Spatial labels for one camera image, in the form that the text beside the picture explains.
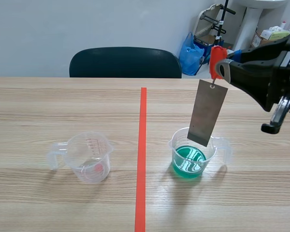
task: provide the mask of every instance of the red tape line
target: red tape line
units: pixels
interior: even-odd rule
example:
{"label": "red tape line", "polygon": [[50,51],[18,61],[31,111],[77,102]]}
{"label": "red tape line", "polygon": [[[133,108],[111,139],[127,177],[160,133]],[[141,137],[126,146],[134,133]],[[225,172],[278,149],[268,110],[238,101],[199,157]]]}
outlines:
{"label": "red tape line", "polygon": [[135,232],[145,232],[146,228],[146,108],[147,89],[141,88],[139,146],[137,153]]}

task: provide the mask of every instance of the chair backrest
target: chair backrest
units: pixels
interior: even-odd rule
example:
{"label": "chair backrest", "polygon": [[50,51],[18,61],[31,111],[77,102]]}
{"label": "chair backrest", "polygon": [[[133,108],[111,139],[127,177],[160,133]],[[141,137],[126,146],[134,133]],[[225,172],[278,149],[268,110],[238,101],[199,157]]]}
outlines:
{"label": "chair backrest", "polygon": [[143,47],[101,47],[77,53],[70,77],[181,78],[179,60],[170,52]]}

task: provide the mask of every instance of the sink pedestal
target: sink pedestal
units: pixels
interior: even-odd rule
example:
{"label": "sink pedestal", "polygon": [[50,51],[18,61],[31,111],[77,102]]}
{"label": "sink pedestal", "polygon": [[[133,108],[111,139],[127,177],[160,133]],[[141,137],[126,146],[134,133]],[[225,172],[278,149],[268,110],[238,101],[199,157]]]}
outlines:
{"label": "sink pedestal", "polygon": [[262,11],[263,9],[247,7],[246,15],[233,47],[234,51],[250,47],[250,42],[255,34]]}

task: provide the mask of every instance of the table surface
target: table surface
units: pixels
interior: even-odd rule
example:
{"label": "table surface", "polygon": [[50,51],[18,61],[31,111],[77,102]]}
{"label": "table surface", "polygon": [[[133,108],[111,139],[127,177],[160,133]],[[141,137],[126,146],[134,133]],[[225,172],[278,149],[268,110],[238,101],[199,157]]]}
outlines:
{"label": "table surface", "polygon": [[[0,78],[0,232],[134,231],[140,89],[147,87],[146,231],[290,232],[290,114],[261,132],[271,113],[229,91],[215,136],[233,162],[214,158],[200,179],[169,167],[167,142],[189,126],[198,80]],[[52,143],[102,132],[115,150],[99,184],[68,167],[49,170]]]}

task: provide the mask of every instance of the empty measuring cup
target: empty measuring cup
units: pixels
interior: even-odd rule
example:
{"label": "empty measuring cup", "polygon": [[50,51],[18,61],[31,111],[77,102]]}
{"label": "empty measuring cup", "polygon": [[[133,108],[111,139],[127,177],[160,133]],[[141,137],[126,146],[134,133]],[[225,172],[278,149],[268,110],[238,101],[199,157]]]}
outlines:
{"label": "empty measuring cup", "polygon": [[219,150],[223,152],[223,162],[231,162],[232,148],[228,140],[211,137],[208,146],[205,147],[187,139],[188,130],[189,128],[182,128],[176,131],[169,141],[173,156],[172,165],[179,175],[185,178],[200,176]]}
{"label": "empty measuring cup", "polygon": [[84,132],[65,143],[53,144],[47,154],[51,170],[58,168],[57,155],[63,157],[77,177],[87,183],[98,183],[110,172],[109,155],[113,151],[109,141],[100,133]]}

